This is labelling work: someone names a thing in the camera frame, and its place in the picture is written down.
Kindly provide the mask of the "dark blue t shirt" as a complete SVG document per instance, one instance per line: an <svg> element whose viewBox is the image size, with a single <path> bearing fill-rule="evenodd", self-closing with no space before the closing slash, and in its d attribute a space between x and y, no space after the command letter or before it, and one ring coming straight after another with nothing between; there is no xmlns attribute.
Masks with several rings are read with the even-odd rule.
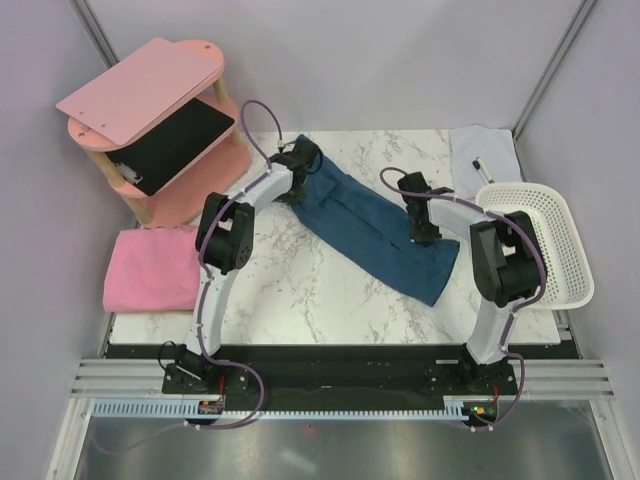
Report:
<svg viewBox="0 0 640 480"><path fill-rule="evenodd" d="M432 307L451 277L460 244L410 240L406 211L317 155L318 171L291 208L320 239L393 290Z"/></svg>

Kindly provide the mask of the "pink t shirt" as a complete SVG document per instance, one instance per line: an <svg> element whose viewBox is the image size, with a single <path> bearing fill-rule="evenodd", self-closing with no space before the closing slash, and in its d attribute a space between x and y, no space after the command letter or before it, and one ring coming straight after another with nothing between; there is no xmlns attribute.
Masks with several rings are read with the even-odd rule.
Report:
<svg viewBox="0 0 640 480"><path fill-rule="evenodd" d="M109 313L187 311L199 289L197 227L119 233L107 268L103 307Z"/></svg>

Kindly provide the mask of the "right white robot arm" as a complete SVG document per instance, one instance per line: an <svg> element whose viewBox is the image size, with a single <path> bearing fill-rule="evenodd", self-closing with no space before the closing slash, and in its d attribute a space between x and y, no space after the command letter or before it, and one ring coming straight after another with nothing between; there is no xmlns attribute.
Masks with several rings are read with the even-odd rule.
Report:
<svg viewBox="0 0 640 480"><path fill-rule="evenodd" d="M397 187L417 240L433 242L446 229L469 245L481 305L457 377L465 391L481 393L494 381L491 365L506 356L515 313L545 290L546 266L531 218L524 211L492 212L448 188L433 189L420 172L403 175Z"/></svg>

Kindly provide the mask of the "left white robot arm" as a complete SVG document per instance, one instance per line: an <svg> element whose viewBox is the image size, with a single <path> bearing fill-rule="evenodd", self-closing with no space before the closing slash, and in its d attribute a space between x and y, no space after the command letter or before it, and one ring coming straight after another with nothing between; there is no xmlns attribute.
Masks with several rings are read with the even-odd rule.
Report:
<svg viewBox="0 0 640 480"><path fill-rule="evenodd" d="M291 150L271 156L266 171L247 186L229 195L211 193L206 198L195 243L200 283L193 323L176 355L176 364L185 371L185 382L196 392L208 393L218 385L218 362L207 358L221 346L231 288L253 253L257 214L276 201L301 201L307 177L319 171L322 162L321 149L300 137Z"/></svg>

